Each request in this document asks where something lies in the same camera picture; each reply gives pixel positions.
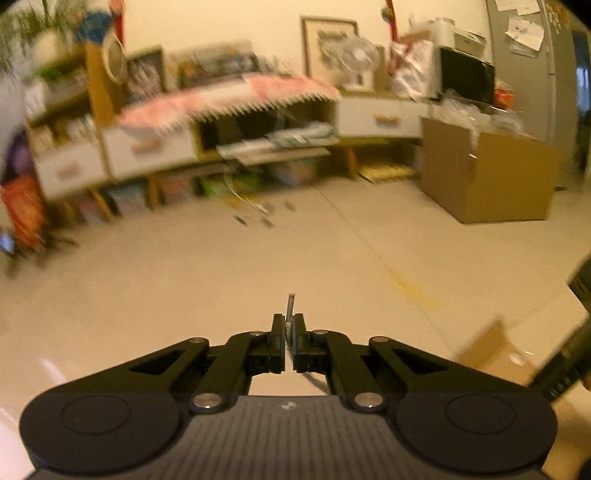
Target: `picture frame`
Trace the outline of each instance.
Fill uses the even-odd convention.
[[[165,92],[164,51],[161,46],[127,57],[127,103],[138,103]]]
[[[355,20],[330,17],[300,17],[306,76],[341,85],[350,75],[332,55],[331,44],[351,35],[359,35]]]

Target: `orange bag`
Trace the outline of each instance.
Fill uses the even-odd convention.
[[[39,234],[45,218],[37,179],[31,175],[22,175],[3,185],[0,193],[12,220],[19,247],[39,247]]]

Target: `black monitor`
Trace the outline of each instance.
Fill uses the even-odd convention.
[[[454,90],[474,102],[492,105],[495,96],[495,67],[452,48],[440,48],[441,93]]]

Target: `flattened cardboard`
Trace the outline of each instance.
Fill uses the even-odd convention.
[[[520,385],[526,385],[536,372],[525,355],[511,344],[500,320],[493,322],[456,361]],[[581,466],[591,458],[591,424],[567,398],[560,399],[553,407],[558,417],[558,435],[544,472],[554,480],[576,480]]]

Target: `cardboard box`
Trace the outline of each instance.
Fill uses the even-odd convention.
[[[483,133],[472,152],[470,131],[423,118],[421,188],[461,223],[542,220],[560,168],[549,145]]]
[[[494,322],[456,361],[520,385],[526,385],[536,372],[523,353],[511,344],[501,321]],[[561,398],[553,407],[558,417],[558,435],[544,472],[554,480],[576,480],[582,465],[591,458],[591,424],[567,398]]]

